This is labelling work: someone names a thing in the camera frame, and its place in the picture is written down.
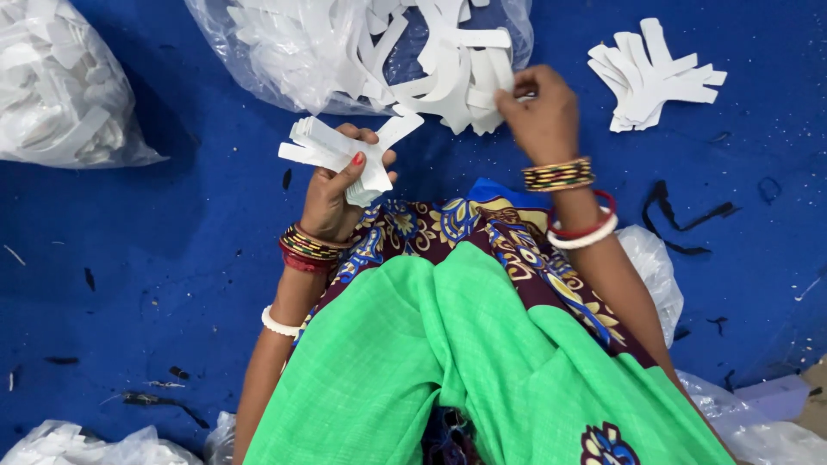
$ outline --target green sari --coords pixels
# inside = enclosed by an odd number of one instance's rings
[[[582,283],[555,266],[558,251],[541,250],[537,212],[493,202],[467,202],[462,213],[446,213],[452,203],[388,203],[360,226],[328,290],[335,299],[314,310],[248,465],[430,463],[423,433],[434,406],[456,409],[469,441],[445,463],[733,463],[610,309],[571,290]],[[417,232],[405,238],[410,224]],[[433,224],[450,227],[436,264],[420,253],[432,244],[416,240],[424,230],[436,243]],[[379,252],[392,252],[392,236],[401,252],[391,258]],[[515,280],[520,271],[531,276]]]

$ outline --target woman's right hand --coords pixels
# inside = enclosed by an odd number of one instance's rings
[[[532,93],[536,98],[517,100]],[[514,93],[500,89],[495,101],[517,145],[536,166],[565,163],[579,156],[577,96],[555,70],[539,65],[518,72]]]

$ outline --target woman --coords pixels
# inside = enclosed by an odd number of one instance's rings
[[[282,237],[287,266],[247,369],[237,465],[732,463],[676,377],[610,233],[614,212],[589,188],[574,93],[547,66],[515,80],[497,106],[537,166],[527,186],[552,192],[552,238],[568,260],[546,240],[542,209],[497,197],[365,211],[344,198],[364,154],[339,174],[316,169]]]

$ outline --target white bangle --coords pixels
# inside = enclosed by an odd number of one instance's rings
[[[610,209],[608,209],[606,207],[600,207],[600,210],[603,211],[603,213],[611,213],[612,212]],[[557,238],[557,235],[555,233],[553,233],[551,230],[549,230],[546,233],[546,237],[548,237],[548,241],[554,247],[557,247],[558,249],[562,249],[562,250],[582,249],[583,247],[588,247],[590,245],[594,245],[597,242],[600,242],[603,239],[606,239],[614,231],[614,229],[617,228],[617,226],[618,226],[618,217],[617,217],[616,214],[612,213],[611,218],[609,218],[609,220],[606,221],[606,224],[604,224],[603,226],[600,227],[600,229],[598,229],[597,231],[594,231],[592,234],[589,234],[588,236],[580,237],[578,239],[572,239],[570,241],[561,241],[560,239]],[[559,221],[554,223],[554,228],[556,228],[556,229],[560,228],[560,222]]]
[[[287,326],[281,323],[276,323],[270,317],[270,307],[271,305],[267,305],[264,308],[264,311],[261,312],[261,322],[264,324],[265,328],[273,331],[274,333],[283,334],[284,336],[292,336],[296,337],[299,335],[299,330],[301,327],[299,326]]]

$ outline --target blue floor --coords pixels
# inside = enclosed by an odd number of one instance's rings
[[[208,431],[181,409],[103,402],[150,391],[212,426],[236,409],[282,269],[274,238],[299,218],[310,175],[277,158],[297,115],[235,85],[180,0],[75,3],[127,70],[146,140],[172,160],[80,172],[0,163],[0,243],[27,264],[0,250],[0,373],[17,367],[14,391],[0,393],[0,451],[43,419],[109,440],[155,424],[198,450]],[[741,208],[689,232],[653,209],[667,239],[713,251],[671,254],[691,332],[672,356],[721,385],[732,370],[744,386],[827,351],[827,282],[795,300],[827,263],[827,3],[794,3],[535,0],[531,16],[532,62],[559,69],[579,94],[582,151],[616,196],[622,225],[641,223],[659,179],[679,223],[726,201]],[[660,18],[674,56],[698,52],[729,78],[714,105],[669,103],[660,126],[613,134],[614,97],[586,51],[645,17]],[[383,119],[352,121],[376,129]],[[395,148],[392,195],[404,199],[464,194],[481,176],[519,189],[527,165],[507,129],[454,137],[434,118]],[[757,188],[766,176],[782,187],[771,205]],[[723,336],[706,321],[718,317],[728,319]],[[80,361],[57,366],[44,361],[51,356]],[[172,366],[191,374],[185,388],[144,384],[174,381]]]

